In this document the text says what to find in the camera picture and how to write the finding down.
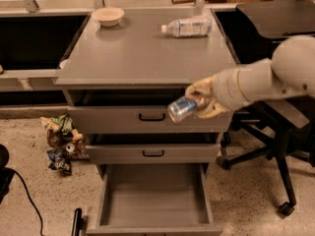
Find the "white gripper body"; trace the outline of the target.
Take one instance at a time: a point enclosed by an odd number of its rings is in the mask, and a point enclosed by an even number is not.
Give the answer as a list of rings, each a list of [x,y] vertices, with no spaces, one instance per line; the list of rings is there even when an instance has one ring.
[[[222,70],[213,79],[213,93],[218,103],[233,111],[248,105],[239,86],[239,72],[239,69]]]

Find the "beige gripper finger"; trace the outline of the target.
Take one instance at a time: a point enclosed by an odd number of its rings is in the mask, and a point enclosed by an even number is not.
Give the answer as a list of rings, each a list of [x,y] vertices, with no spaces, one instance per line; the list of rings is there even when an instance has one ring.
[[[194,115],[201,119],[209,119],[218,117],[219,115],[226,113],[227,111],[228,109],[218,103],[215,99],[212,99],[210,101],[201,100]]]
[[[185,95],[193,96],[195,94],[201,94],[204,97],[211,98],[214,92],[213,81],[213,77],[207,77],[199,80],[185,90]]]

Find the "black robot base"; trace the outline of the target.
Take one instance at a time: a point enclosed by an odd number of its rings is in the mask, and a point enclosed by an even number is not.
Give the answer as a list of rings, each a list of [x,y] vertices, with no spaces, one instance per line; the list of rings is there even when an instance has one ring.
[[[7,148],[0,145],[0,204],[3,198],[9,193],[9,186],[14,177],[14,170],[7,167],[9,152]]]

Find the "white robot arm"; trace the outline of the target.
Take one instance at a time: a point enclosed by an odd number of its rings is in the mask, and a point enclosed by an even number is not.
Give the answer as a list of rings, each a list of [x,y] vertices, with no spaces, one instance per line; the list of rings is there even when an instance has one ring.
[[[195,112],[200,118],[216,117],[262,100],[314,97],[315,37],[290,37],[279,44],[272,58],[222,70],[195,82],[185,94],[206,99]]]

